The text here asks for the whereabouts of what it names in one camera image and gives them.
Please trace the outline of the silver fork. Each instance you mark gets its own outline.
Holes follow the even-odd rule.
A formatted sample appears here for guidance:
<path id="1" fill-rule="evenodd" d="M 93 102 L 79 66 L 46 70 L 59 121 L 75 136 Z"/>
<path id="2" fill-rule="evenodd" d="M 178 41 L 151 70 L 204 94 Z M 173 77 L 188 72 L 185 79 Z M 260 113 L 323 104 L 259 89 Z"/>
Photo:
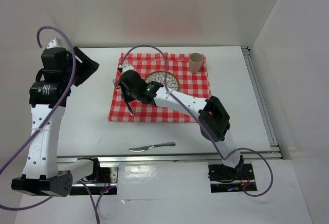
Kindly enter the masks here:
<path id="1" fill-rule="evenodd" d="M 113 79 L 113 85 L 116 91 L 120 92 L 121 94 L 121 98 L 123 99 L 123 101 L 126 104 L 126 107 L 130 113 L 131 116 L 134 116 L 134 111 L 132 110 L 131 106 L 129 105 L 129 103 L 126 101 L 124 94 L 123 94 L 123 90 L 121 88 L 121 85 L 119 84 L 119 80 L 118 79 Z"/>

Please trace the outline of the patterned ceramic plate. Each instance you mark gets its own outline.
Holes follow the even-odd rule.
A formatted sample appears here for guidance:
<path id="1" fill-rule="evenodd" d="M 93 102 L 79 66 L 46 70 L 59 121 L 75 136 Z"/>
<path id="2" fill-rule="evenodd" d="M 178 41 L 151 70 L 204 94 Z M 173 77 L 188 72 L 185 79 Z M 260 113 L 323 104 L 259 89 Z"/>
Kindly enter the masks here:
<path id="1" fill-rule="evenodd" d="M 154 82 L 158 82 L 158 83 L 161 83 L 161 84 L 164 85 L 165 80 L 166 80 L 168 88 L 170 88 L 172 90 L 175 90 L 175 91 L 179 91 L 180 83 L 179 83 L 179 80 L 178 80 L 177 76 L 175 76 L 174 74 L 168 72 L 167 77 L 165 77 L 165 74 L 166 73 L 165 73 L 164 70 L 151 72 L 150 74 L 148 74 L 145 77 L 145 81 L 147 83 L 154 81 Z"/>

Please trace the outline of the silver table knife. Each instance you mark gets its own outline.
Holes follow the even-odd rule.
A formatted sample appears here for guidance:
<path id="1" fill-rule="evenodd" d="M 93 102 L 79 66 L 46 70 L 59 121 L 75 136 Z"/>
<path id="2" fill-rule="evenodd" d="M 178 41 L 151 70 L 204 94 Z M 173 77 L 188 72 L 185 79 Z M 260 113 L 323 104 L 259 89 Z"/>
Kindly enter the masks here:
<path id="1" fill-rule="evenodd" d="M 176 143 L 175 142 L 166 142 L 166 143 L 159 143 L 159 144 L 153 144 L 153 145 L 147 145 L 147 146 L 129 148 L 129 151 L 130 152 L 135 152 L 135 153 L 141 153 L 141 152 L 145 152 L 145 151 L 151 150 L 153 148 L 165 147 L 165 146 L 176 146 Z"/>

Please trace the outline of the beige paper cup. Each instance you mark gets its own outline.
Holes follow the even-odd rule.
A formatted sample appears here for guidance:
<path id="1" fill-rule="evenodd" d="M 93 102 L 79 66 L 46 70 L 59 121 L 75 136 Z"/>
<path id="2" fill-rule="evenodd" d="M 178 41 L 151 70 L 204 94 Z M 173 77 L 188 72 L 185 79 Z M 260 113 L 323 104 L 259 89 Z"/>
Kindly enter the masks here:
<path id="1" fill-rule="evenodd" d="M 189 72 L 197 73 L 204 61 L 204 56 L 200 53 L 192 53 L 189 56 Z"/>

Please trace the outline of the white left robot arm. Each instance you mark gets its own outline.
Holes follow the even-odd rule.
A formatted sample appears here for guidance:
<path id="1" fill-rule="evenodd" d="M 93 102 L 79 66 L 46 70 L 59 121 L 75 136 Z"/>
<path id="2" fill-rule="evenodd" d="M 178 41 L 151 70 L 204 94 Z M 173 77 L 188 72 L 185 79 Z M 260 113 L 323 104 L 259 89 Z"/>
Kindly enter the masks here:
<path id="1" fill-rule="evenodd" d="M 15 191 L 32 196 L 66 197 L 73 184 L 83 178 L 89 182 L 101 178 L 96 158 L 81 157 L 63 171 L 58 168 L 60 126 L 70 95 L 64 91 L 70 89 L 70 79 L 79 86 L 99 67 L 78 47 L 74 47 L 74 52 L 76 58 L 64 47 L 50 46 L 41 54 L 43 68 L 29 90 L 33 138 L 22 175 L 12 180 L 11 188 Z"/>

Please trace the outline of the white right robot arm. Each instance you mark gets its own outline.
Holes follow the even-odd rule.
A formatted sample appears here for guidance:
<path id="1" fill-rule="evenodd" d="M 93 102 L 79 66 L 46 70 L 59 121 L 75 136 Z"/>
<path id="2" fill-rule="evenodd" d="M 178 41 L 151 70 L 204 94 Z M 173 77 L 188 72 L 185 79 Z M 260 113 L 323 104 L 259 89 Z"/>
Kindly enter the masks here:
<path id="1" fill-rule="evenodd" d="M 225 175 L 235 179 L 242 173 L 244 157 L 232 141 L 230 117 L 217 97 L 193 97 L 167 89 L 158 82 L 147 83 L 135 69 L 124 70 L 120 67 L 118 70 L 121 72 L 118 86 L 126 104 L 137 100 L 145 105 L 169 108 L 192 117 L 199 124 L 202 136 L 214 143 L 225 166 Z"/>

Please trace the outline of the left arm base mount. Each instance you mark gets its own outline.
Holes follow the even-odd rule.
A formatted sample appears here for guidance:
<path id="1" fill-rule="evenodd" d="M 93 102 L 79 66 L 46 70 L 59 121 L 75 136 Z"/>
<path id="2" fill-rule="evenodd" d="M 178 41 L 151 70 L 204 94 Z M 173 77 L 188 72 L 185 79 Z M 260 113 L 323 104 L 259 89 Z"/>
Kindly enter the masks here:
<path id="1" fill-rule="evenodd" d="M 88 195 L 85 183 L 92 195 L 116 195 L 119 168 L 117 166 L 100 167 L 97 176 L 88 176 L 76 182 L 70 191 L 72 196 Z"/>

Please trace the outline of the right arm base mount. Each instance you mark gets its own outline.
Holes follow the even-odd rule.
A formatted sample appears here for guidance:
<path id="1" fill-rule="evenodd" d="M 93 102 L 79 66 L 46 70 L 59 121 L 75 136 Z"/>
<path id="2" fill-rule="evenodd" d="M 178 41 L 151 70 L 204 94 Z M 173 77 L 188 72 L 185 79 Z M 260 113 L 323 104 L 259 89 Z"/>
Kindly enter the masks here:
<path id="1" fill-rule="evenodd" d="M 210 164 L 208 170 L 211 193 L 242 192 L 244 186 L 246 186 L 246 191 L 258 190 L 251 163 L 245 163 L 238 176 L 222 164 Z"/>

